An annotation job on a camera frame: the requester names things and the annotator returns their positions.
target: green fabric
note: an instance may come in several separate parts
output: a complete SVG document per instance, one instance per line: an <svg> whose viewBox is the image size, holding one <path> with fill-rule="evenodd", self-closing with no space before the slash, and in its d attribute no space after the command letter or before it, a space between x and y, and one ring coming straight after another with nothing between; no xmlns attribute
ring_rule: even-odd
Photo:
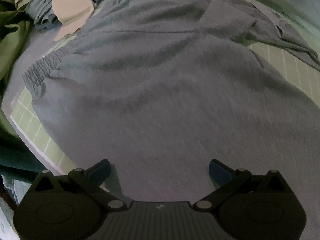
<svg viewBox="0 0 320 240"><path fill-rule="evenodd" d="M12 65L20 55L30 29L30 21L16 10L14 0L0 0L0 100L8 85ZM17 136L0 110L0 137Z"/></svg>
<svg viewBox="0 0 320 240"><path fill-rule="evenodd" d="M0 100L11 75L12 65L21 53L31 22L18 12L14 0L0 0ZM0 109L0 175L32 183L45 169L21 141Z"/></svg>

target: tiled floor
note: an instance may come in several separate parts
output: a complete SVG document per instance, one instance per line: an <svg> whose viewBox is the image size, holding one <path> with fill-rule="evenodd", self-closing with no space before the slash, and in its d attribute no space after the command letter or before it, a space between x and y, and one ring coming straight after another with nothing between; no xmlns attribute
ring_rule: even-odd
<svg viewBox="0 0 320 240"><path fill-rule="evenodd" d="M95 14L98 13L99 8L102 6L103 4L98 7ZM292 24L308 42L309 46L320 54L319 42L313 39L307 30L285 17L284 19ZM66 39L58 42L48 53L64 46L75 36L76 34L70 35ZM249 48L264 57L289 83L304 91L320 107L320 72L306 65L283 49L262 43L252 44ZM45 132L32 109L31 94L26 88L20 95L17 105L12 112L11 119L28 141L51 164L52 168L61 174L67 174L70 170L76 168L75 164L59 149Z"/></svg>

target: grout line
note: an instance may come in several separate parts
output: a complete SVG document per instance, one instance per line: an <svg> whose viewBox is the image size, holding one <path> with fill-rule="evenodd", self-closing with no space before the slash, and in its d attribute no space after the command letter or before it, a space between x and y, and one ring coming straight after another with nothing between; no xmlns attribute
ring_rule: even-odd
<svg viewBox="0 0 320 240"><path fill-rule="evenodd" d="M43 151L44 154L46 153L50 142L51 142L51 137L49 137L49 140L48 140L48 142L47 142L47 145L46 145L45 148L44 148L44 151Z"/></svg>
<svg viewBox="0 0 320 240"><path fill-rule="evenodd" d="M26 106L27 107L27 109L28 109L28 107L30 106L30 104L32 104L32 100L29 102L29 104Z"/></svg>
<svg viewBox="0 0 320 240"><path fill-rule="evenodd" d="M32 112L31 112L25 105L23 105L19 100L18 100L18 102L19 102L32 116L34 116L36 119L39 120L38 116L36 116L34 113L32 113Z"/></svg>
<svg viewBox="0 0 320 240"><path fill-rule="evenodd" d="M66 156L66 155L63 153L63 155L61 156L61 159L60 159L60 161L59 161L59 163L58 163L58 167L60 167L64 156Z"/></svg>
<svg viewBox="0 0 320 240"><path fill-rule="evenodd" d="M309 71L308 71L308 66L307 64L305 63L306 65L306 71L307 71L307 75L308 75L308 82L309 82L309 87L310 87L310 91L311 91L311 99L313 101L313 94L312 94L312 87L311 87L311 84L310 84L310 78L309 78Z"/></svg>
<svg viewBox="0 0 320 240"><path fill-rule="evenodd" d="M24 113L21 115L21 117L20 117L20 119L19 119L18 123L20 123L20 122L21 122L21 120L22 120L23 116L24 116Z"/></svg>
<svg viewBox="0 0 320 240"><path fill-rule="evenodd" d="M32 118L33 118L33 116L31 116L31 118L30 118L30 120L29 120L28 126L27 126L27 128L26 128L26 132L28 131L28 128L29 128L29 126L30 126L30 124L31 124Z"/></svg>
<svg viewBox="0 0 320 240"><path fill-rule="evenodd" d="M269 48L269 44L267 44L267 48L268 48L268 62L270 63L270 48Z"/></svg>
<svg viewBox="0 0 320 240"><path fill-rule="evenodd" d="M40 124L40 126L39 126L39 128L38 128L38 130L37 130L37 132L36 132L36 135L35 135L35 138L33 139L33 141L32 142L34 142L35 141L35 139L37 138L37 135L38 135L38 133L39 133L39 131L40 131L40 128L42 127L42 125Z"/></svg>
<svg viewBox="0 0 320 240"><path fill-rule="evenodd" d="M65 172L60 168L58 167L57 165L55 165L52 160L50 160L46 155L44 155L42 153L42 151L39 150L39 148L34 144L33 141L30 140L30 138L25 134L24 131L21 130L21 128L18 126L18 124L15 122L14 119L11 118L11 120L13 121L14 125L17 127L17 129L19 130L19 132L22 133L22 135L27 139L27 141L31 144L31 146L36 150L36 152L41 156L43 157L50 165L51 165L51 168L52 169L55 169L57 172L59 172L61 175L64 175Z"/></svg>
<svg viewBox="0 0 320 240"><path fill-rule="evenodd" d="M284 64L284 78L287 80L287 70L285 67L285 59L284 59L283 49L281 49L281 52L282 52L283 64Z"/></svg>
<svg viewBox="0 0 320 240"><path fill-rule="evenodd" d="M297 72L298 72L299 88L302 90L301 81L300 81L300 75L299 75L299 70L298 70L298 64L297 64L297 58L296 57L294 57L294 62L296 63L296 68L297 68Z"/></svg>
<svg viewBox="0 0 320 240"><path fill-rule="evenodd" d="M25 93L24 93L23 97L21 98L21 101L24 100L24 98L26 97L27 94L28 94L28 92L25 92Z"/></svg>
<svg viewBox="0 0 320 240"><path fill-rule="evenodd" d="M262 49L264 52L267 52L268 48L266 49L265 45L267 44L261 42L254 43L254 46L258 47L258 49Z"/></svg>

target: gray cloth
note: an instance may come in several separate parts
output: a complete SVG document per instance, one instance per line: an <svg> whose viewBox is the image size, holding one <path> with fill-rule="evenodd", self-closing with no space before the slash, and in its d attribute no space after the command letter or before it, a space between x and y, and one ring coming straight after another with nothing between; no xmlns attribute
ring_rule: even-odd
<svg viewBox="0 0 320 240"><path fill-rule="evenodd" d="M84 169L110 160L124 195L194 203L214 190L213 158L253 174L276 169L307 213L301 239L314 240L320 109L242 45L250 37L313 53L282 28L286 40L245 0L108 0L24 80L62 151Z"/></svg>
<svg viewBox="0 0 320 240"><path fill-rule="evenodd" d="M286 21L282 20L279 15L273 14L273 12L270 11L268 7L266 7L265 5L256 1L253 1L252 4L272 22L277 32L277 35L281 40L297 44L305 49L304 51L301 51L297 47L285 48L286 51L290 52L295 57L301 59L303 62L310 65L311 67L320 70L318 54L308 46L308 44L301 38L298 31L294 27L289 25Z"/></svg>
<svg viewBox="0 0 320 240"><path fill-rule="evenodd" d="M59 20L52 10L52 0L31 0L26 7L37 30L51 30L59 25Z"/></svg>

